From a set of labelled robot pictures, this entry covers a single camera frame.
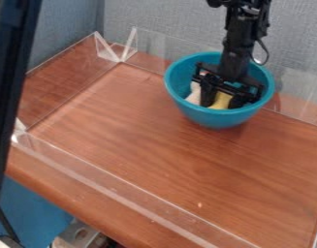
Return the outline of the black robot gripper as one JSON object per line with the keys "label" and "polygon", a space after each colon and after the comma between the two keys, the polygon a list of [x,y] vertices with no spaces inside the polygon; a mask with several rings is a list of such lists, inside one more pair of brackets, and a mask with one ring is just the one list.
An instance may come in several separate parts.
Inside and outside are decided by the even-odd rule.
{"label": "black robot gripper", "polygon": [[261,38],[269,27],[272,0],[206,0],[212,8],[225,7],[225,30],[223,54],[217,65],[196,64],[193,80],[201,83],[200,105],[208,108],[217,93],[232,96],[228,107],[239,109],[260,100],[264,85],[249,76],[251,62],[256,62],[253,51],[260,44],[269,54]]}

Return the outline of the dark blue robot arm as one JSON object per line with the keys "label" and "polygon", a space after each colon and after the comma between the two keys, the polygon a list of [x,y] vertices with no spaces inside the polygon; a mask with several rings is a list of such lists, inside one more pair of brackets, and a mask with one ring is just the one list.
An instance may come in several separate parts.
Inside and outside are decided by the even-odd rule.
{"label": "dark blue robot arm", "polygon": [[[0,191],[42,2],[0,0]],[[227,35],[219,64],[197,64],[196,69],[209,74],[194,80],[202,86],[204,106],[224,92],[232,96],[229,106],[236,109],[256,103],[264,91],[264,83],[251,76],[251,64],[256,61],[255,47],[267,36],[272,0],[206,2],[213,8],[227,8]]]}

